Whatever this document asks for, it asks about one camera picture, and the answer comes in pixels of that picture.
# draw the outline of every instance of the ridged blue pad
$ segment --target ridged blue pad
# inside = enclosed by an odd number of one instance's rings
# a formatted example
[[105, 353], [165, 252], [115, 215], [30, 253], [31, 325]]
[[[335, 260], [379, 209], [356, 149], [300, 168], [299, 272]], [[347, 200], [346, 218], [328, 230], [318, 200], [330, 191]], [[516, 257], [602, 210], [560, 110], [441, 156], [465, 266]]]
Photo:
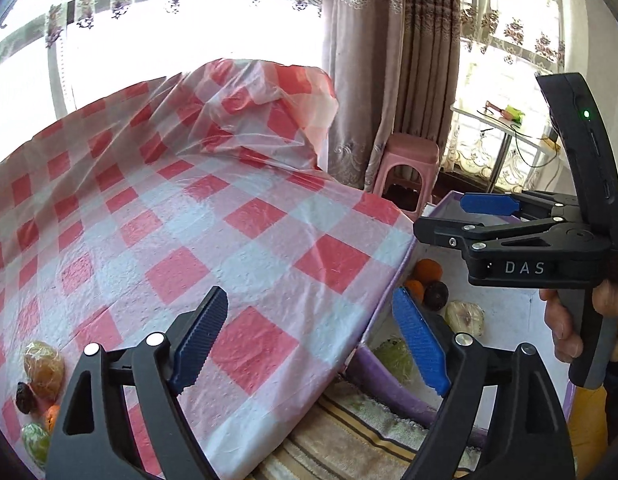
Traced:
[[169, 387], [176, 395], [192, 386], [227, 319], [227, 293], [219, 288], [192, 325], [173, 354], [173, 373]]
[[460, 207], [466, 213], [511, 216], [519, 211], [520, 204], [509, 195], [465, 193], [460, 199]]
[[404, 287], [393, 291], [393, 318], [403, 333], [423, 381], [443, 397], [451, 388], [445, 353]]

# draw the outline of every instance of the silver bolt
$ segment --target silver bolt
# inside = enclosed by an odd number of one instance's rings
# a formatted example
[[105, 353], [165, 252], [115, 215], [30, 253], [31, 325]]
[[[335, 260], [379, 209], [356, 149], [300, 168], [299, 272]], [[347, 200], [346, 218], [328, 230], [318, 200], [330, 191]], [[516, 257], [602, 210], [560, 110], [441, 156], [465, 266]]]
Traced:
[[153, 334], [149, 334], [145, 341], [149, 346], [158, 346], [163, 343], [164, 334], [161, 334], [160, 332], [154, 332]]
[[522, 343], [522, 345], [520, 345], [520, 349], [522, 350], [523, 354], [527, 355], [534, 355], [537, 352], [535, 346], [533, 346], [531, 343]]
[[84, 347], [85, 355], [96, 355], [100, 350], [100, 345], [98, 343], [89, 343], [86, 347]]
[[455, 335], [455, 342], [460, 346], [471, 346], [473, 344], [473, 337], [469, 334], [459, 333]]

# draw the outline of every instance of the plastic tablecloth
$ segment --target plastic tablecloth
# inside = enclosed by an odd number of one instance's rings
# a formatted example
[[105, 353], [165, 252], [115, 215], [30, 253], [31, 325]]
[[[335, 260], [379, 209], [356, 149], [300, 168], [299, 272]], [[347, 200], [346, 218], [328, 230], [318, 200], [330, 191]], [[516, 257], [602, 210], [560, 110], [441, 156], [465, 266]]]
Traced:
[[23, 346], [56, 346], [69, 375], [90, 341], [135, 346], [212, 285], [229, 316], [179, 397], [212, 466], [244, 478], [300, 420], [413, 247], [393, 204], [317, 168], [336, 110], [319, 69], [217, 60], [81, 108], [0, 164], [0, 428], [38, 476], [14, 404]]

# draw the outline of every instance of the black sleeve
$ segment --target black sleeve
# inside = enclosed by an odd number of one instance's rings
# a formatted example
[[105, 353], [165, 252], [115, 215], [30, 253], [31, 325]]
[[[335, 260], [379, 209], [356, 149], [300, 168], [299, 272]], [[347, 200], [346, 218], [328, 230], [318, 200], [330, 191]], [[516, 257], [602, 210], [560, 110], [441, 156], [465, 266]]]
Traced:
[[609, 363], [604, 379], [606, 390], [606, 425], [609, 444], [618, 435], [618, 363]]

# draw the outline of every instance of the human hand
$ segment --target human hand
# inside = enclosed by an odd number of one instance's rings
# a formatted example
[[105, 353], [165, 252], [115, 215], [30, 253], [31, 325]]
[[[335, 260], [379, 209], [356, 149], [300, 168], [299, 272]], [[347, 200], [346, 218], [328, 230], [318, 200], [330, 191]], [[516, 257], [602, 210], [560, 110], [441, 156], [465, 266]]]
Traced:
[[[540, 290], [540, 299], [546, 301], [544, 322], [553, 332], [555, 356], [564, 363], [570, 363], [582, 354], [582, 339], [573, 332], [573, 320], [562, 305], [556, 290]], [[593, 307], [606, 317], [618, 317], [618, 285], [604, 281], [593, 291]], [[618, 361], [618, 341], [611, 361]]]

